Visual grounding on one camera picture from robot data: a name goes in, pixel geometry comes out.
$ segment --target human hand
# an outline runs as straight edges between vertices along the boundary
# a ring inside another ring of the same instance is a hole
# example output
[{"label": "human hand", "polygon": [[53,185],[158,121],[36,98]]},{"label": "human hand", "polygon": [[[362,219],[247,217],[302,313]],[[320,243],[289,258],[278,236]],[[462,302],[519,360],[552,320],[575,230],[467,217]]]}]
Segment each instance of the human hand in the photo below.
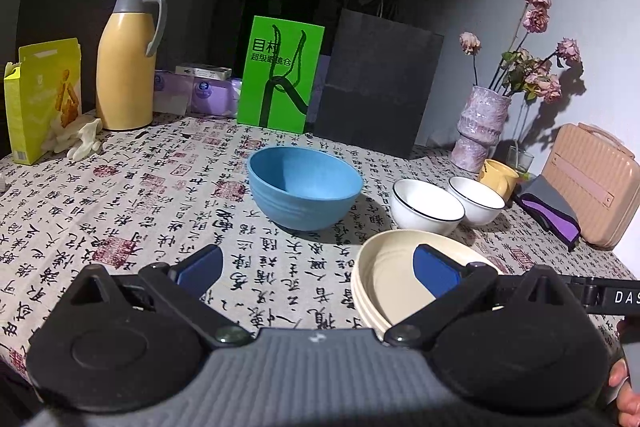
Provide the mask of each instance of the human hand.
[{"label": "human hand", "polygon": [[[628,319],[620,321],[617,325],[618,334],[622,333],[628,324]],[[629,370],[626,367],[625,359],[620,359],[611,368],[609,385],[617,387],[628,376]],[[628,381],[623,384],[618,392],[616,406],[618,407],[618,423],[622,427],[640,427],[640,394],[633,392]]]}]

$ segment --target screw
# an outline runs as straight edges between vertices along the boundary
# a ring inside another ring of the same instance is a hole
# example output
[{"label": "screw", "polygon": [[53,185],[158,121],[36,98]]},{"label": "screw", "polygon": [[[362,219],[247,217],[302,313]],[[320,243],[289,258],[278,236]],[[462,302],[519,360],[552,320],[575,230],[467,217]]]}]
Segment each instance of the screw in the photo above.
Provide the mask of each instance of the screw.
[{"label": "screw", "polygon": [[167,263],[152,263],[151,268],[160,270],[164,274],[169,272],[169,265]]},{"label": "screw", "polygon": [[222,326],[216,330],[214,338],[222,344],[241,346],[251,340],[251,335],[240,326]]},{"label": "screw", "polygon": [[420,338],[420,329],[411,324],[398,324],[387,333],[399,344],[409,344]]}]

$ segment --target chinese calligraphy tablecloth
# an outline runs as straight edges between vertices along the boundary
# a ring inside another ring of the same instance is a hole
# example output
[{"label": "chinese calligraphy tablecloth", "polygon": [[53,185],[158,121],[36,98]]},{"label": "chinese calligraphy tablecloth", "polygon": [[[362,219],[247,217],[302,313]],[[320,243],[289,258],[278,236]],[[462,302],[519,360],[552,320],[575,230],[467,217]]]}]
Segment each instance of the chinese calligraphy tablecloth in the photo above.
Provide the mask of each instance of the chinese calligraphy tablecloth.
[{"label": "chinese calligraphy tablecloth", "polygon": [[[351,268],[358,246],[395,227],[395,180],[440,186],[461,174],[448,152],[417,151],[403,160],[369,150],[230,120],[158,115],[145,130],[105,133],[104,151],[81,163],[48,156],[35,166],[7,157],[0,197],[0,356],[26,375],[31,333],[87,263],[135,273],[153,261],[175,263],[214,243],[225,254],[221,279],[204,301],[255,332],[260,327],[357,328]],[[268,144],[323,150],[364,178],[351,212],[318,233],[291,235],[256,207],[245,160]],[[547,264],[559,273],[613,278],[631,274],[612,254],[580,242],[566,248],[517,206],[481,229],[453,238],[505,273]],[[610,346],[614,317],[593,317]]]}]

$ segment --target white bowl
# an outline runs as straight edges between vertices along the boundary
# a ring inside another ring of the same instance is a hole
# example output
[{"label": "white bowl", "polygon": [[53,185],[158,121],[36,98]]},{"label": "white bowl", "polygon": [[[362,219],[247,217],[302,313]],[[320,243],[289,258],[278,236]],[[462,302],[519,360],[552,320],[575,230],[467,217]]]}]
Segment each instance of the white bowl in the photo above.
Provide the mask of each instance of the white bowl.
[{"label": "white bowl", "polygon": [[480,261],[502,273],[482,255],[449,237],[420,230],[376,234],[362,245],[356,257],[351,294],[363,322],[376,330],[379,338],[435,300],[414,275],[414,250],[418,245],[431,245],[462,266]]},{"label": "white bowl", "polygon": [[401,229],[449,235],[465,217],[465,207],[446,190],[420,180],[394,183],[391,215]]},{"label": "white bowl", "polygon": [[487,225],[498,217],[504,208],[504,200],[500,194],[469,178],[450,178],[447,190],[465,207],[465,218],[462,220],[465,225]]}]

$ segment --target yellow snack box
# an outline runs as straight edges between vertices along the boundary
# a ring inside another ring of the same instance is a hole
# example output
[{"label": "yellow snack box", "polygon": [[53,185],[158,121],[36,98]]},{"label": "yellow snack box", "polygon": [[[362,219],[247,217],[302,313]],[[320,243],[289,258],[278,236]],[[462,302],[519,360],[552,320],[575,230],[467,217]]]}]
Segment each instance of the yellow snack box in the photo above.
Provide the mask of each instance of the yellow snack box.
[{"label": "yellow snack box", "polygon": [[4,70],[4,104],[14,162],[32,165],[82,114],[78,39],[18,49]]}]

